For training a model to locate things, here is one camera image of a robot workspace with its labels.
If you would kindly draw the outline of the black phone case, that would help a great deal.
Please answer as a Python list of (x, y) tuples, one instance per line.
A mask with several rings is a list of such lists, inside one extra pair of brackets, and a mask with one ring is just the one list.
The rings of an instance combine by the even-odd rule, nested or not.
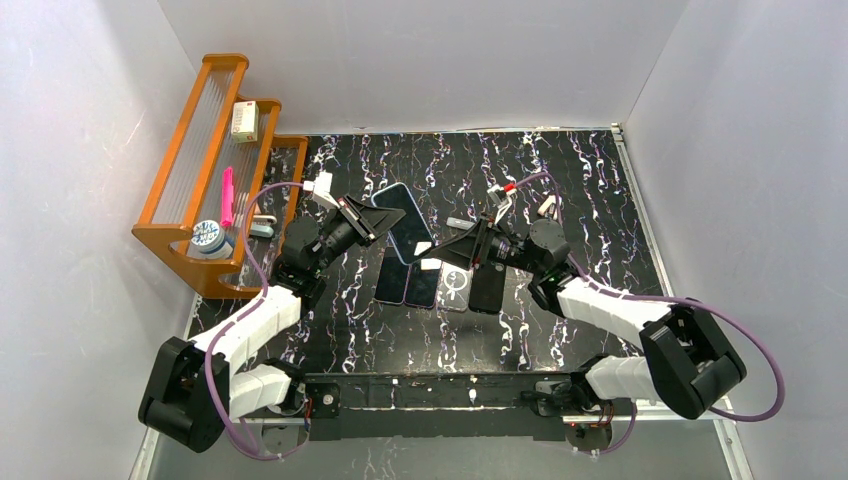
[(501, 312), (507, 270), (503, 264), (487, 263), (472, 277), (468, 308), (476, 313), (497, 315)]

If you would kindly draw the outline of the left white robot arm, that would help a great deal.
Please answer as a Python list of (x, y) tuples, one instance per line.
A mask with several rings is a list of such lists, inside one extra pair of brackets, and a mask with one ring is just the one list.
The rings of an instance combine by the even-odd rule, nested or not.
[(261, 458), (243, 419), (285, 403), (295, 374), (269, 361), (247, 369), (247, 361), (313, 309), (326, 286), (323, 270), (351, 246), (370, 246), (405, 216), (349, 196), (329, 206), (324, 223), (301, 217), (287, 225), (271, 277), (254, 299), (212, 329), (160, 346), (138, 409), (142, 424), (197, 453), (227, 434)]

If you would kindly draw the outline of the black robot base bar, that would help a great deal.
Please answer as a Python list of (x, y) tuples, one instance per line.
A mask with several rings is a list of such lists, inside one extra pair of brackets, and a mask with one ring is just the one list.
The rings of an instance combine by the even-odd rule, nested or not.
[(251, 421), (292, 425), (307, 419), (313, 441), (353, 438), (531, 437), (602, 441), (624, 413), (620, 401), (601, 405), (563, 372), (340, 374), (311, 373), (297, 386), (303, 410), (264, 408)]

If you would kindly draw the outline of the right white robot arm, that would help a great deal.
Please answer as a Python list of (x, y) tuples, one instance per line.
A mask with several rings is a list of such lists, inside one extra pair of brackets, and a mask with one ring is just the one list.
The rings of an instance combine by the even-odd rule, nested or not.
[(527, 289), (540, 308), (637, 347), (639, 357), (606, 356), (581, 368), (575, 384), (586, 404), (659, 401), (694, 420), (747, 375), (743, 360), (705, 308), (688, 300), (638, 300), (622, 291), (602, 291), (583, 278), (555, 220), (537, 220), (518, 237), (481, 218), (472, 229), (417, 252), (472, 271), (499, 263), (528, 272)]

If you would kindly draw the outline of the purple phone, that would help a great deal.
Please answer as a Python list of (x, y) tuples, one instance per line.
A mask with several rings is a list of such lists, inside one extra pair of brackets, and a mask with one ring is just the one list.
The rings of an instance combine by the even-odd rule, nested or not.
[(425, 258), (410, 265), (404, 294), (404, 304), (409, 307), (431, 309), (436, 304), (442, 262)]

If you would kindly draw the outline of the clear magsafe phone case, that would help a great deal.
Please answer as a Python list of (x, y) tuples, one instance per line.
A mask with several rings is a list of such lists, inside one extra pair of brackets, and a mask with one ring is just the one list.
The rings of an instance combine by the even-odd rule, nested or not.
[(465, 312), (469, 305), (472, 272), (448, 263), (442, 265), (436, 307), (443, 311)]

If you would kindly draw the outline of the black phone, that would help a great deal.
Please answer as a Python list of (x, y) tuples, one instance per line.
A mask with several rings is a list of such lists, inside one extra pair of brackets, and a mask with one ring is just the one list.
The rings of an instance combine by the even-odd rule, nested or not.
[(409, 266), (397, 256), (384, 256), (375, 287), (374, 300), (389, 305), (404, 303)]

